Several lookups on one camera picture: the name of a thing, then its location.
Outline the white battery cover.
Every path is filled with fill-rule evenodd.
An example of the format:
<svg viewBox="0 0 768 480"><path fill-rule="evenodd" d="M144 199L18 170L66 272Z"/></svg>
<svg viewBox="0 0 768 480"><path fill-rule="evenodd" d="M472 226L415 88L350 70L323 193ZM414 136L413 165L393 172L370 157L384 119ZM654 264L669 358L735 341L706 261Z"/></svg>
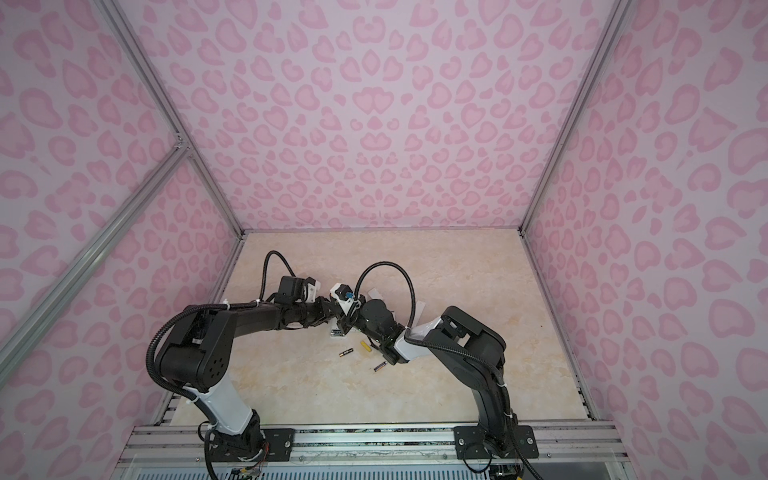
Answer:
<svg viewBox="0 0 768 480"><path fill-rule="evenodd" d="M416 303L416 310L415 310L414 322L413 322L414 326L416 326L419 323L421 316L424 312L425 306L426 306L426 303L423 301L418 301Z"/></svg>

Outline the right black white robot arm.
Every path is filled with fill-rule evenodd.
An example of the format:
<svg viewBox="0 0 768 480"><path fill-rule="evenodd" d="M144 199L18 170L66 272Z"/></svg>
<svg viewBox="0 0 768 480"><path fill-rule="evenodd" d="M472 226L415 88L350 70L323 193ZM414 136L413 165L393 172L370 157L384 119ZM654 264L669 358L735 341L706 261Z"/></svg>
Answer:
<svg viewBox="0 0 768 480"><path fill-rule="evenodd" d="M513 413L503 376L506 343L464 310L449 306L435 320L409 328L398 323L381 299L342 301L335 308L343 333L356 329L391 365L431 354L473 392L483 446L504 457L512 450Z"/></svg>

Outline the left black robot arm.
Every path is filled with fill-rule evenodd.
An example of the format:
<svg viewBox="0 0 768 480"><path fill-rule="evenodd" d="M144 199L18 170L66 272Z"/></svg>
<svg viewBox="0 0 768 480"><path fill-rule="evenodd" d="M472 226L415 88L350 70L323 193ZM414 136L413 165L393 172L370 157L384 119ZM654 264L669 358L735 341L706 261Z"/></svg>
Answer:
<svg viewBox="0 0 768 480"><path fill-rule="evenodd" d="M146 370L157 385L197 406L223 442L257 450L263 442L258 414L245 404L228 375L234 340L307 329L339 314L332 299L292 295L284 289L266 300L189 305L150 341Z"/></svg>

